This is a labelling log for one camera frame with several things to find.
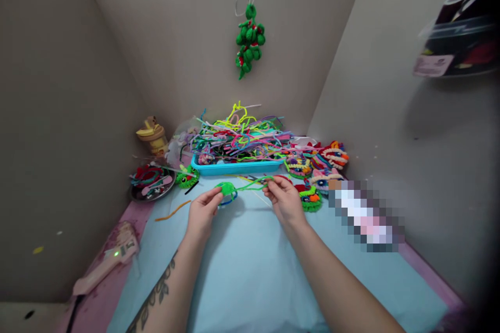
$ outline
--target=hand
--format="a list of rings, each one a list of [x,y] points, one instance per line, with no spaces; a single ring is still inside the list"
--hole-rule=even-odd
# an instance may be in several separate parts
[[[207,241],[210,237],[212,219],[217,214],[217,208],[222,202],[221,188],[216,187],[201,194],[191,202],[186,237]]]
[[[293,185],[282,177],[274,177],[274,181],[266,180],[264,195],[269,198],[279,222],[283,226],[295,227],[307,225],[306,215],[302,209],[301,197]]]

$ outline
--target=round tray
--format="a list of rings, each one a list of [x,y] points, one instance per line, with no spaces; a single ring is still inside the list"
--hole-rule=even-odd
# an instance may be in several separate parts
[[[142,194],[141,194],[142,188],[138,188],[138,187],[130,185],[129,198],[136,203],[148,203],[150,201],[155,201],[155,200],[158,200],[158,199],[164,197],[166,194],[168,194],[170,192],[170,190],[172,190],[173,186],[176,184],[177,173],[173,172],[173,171],[169,171],[169,175],[172,176],[172,182],[169,185],[165,186],[165,190],[163,191],[163,193],[159,193],[159,194],[152,193],[151,197],[149,199],[146,199],[146,197],[142,196]]]

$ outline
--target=label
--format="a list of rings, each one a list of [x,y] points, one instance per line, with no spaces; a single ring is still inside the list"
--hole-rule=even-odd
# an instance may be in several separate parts
[[[446,73],[452,63],[454,55],[426,56],[420,55],[413,68],[413,74],[418,76],[437,77]]]

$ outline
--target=blue work surface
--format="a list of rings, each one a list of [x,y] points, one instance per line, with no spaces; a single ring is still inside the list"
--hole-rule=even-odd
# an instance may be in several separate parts
[[[248,184],[236,177],[202,177],[188,195],[175,187],[155,204],[140,243],[140,277],[130,272],[108,333],[126,331],[165,271],[184,236],[189,205],[166,221],[155,219],[222,181],[236,187]],[[214,218],[194,290],[189,332],[329,331],[293,248],[261,198],[268,202],[262,191],[241,191]],[[446,313],[444,302],[398,253],[362,252],[326,199],[318,212],[306,217],[407,332],[429,332]]]

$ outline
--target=green pipe cleaner cluster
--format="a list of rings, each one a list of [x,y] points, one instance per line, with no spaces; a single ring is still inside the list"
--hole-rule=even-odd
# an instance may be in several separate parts
[[[257,10],[255,9],[255,5],[248,4],[245,12],[247,21],[238,25],[241,29],[236,37],[236,44],[241,46],[236,56],[236,66],[240,69],[239,79],[243,78],[245,73],[249,73],[252,70],[252,60],[260,60],[262,52],[259,46],[264,45],[266,42],[264,26],[262,23],[255,25],[256,15]]]

